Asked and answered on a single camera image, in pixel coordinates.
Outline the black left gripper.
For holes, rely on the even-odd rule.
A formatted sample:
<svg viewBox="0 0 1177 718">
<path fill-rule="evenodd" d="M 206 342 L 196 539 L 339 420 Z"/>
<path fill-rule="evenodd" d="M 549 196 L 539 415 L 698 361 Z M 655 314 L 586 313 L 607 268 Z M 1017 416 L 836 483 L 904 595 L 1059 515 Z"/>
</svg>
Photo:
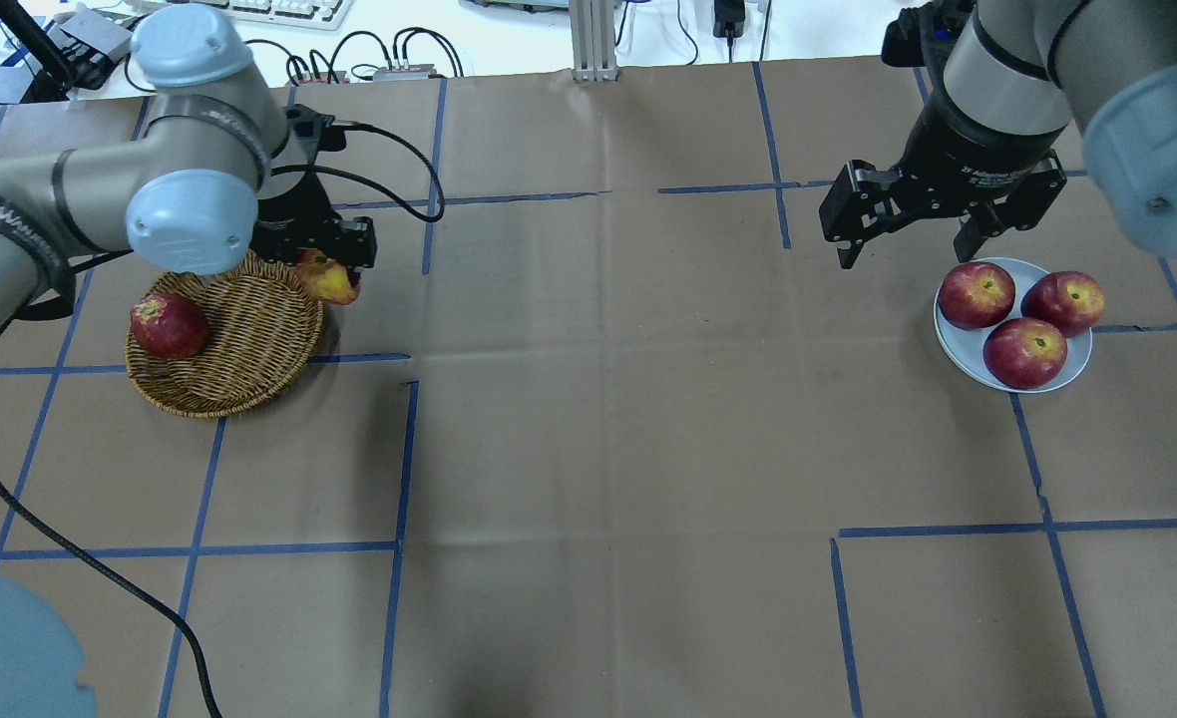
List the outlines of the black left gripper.
<svg viewBox="0 0 1177 718">
<path fill-rule="evenodd" d="M 305 250 L 343 264 L 350 272 L 374 267 L 377 237 L 368 217 L 347 219 L 333 208 L 318 164 L 321 152 L 347 149 L 353 122 L 292 104 L 284 109 L 288 142 L 273 159 L 273 174 L 257 200 L 250 250 L 262 262 L 295 265 Z"/>
</svg>

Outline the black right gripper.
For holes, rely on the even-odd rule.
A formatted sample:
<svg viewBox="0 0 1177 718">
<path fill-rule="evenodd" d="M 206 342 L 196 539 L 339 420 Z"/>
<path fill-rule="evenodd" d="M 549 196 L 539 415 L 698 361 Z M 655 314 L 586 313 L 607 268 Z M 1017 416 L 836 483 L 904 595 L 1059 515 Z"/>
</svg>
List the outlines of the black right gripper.
<svg viewBox="0 0 1177 718">
<path fill-rule="evenodd" d="M 931 91 L 889 169 L 849 160 L 820 204 L 824 239 L 852 270 L 863 246 L 925 219 L 960 218 L 958 262 L 972 262 L 991 237 L 1032 230 L 1068 181 L 1055 153 L 1062 135 L 1012 135 L 969 117 L 945 89 Z"/>
</svg>

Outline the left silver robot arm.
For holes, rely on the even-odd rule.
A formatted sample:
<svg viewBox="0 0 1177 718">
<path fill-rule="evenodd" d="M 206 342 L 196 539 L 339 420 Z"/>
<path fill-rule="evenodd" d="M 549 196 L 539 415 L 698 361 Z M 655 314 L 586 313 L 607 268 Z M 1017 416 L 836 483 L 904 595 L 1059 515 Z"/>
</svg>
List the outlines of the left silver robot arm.
<svg viewBox="0 0 1177 718">
<path fill-rule="evenodd" d="M 0 160 L 0 337 L 9 323 L 74 306 L 73 257 L 135 251 L 177 273 L 219 274 L 248 251 L 295 258 L 306 246 L 355 278 L 377 255 L 368 218 L 343 221 L 310 152 L 270 97 L 250 47 L 202 4 L 168 6 L 139 24 L 129 49 L 157 88 L 137 142 L 48 158 Z M 189 643 L 210 714 L 219 710 L 197 636 L 179 614 L 24 508 L 0 499 L 71 556 L 172 621 Z"/>
</svg>

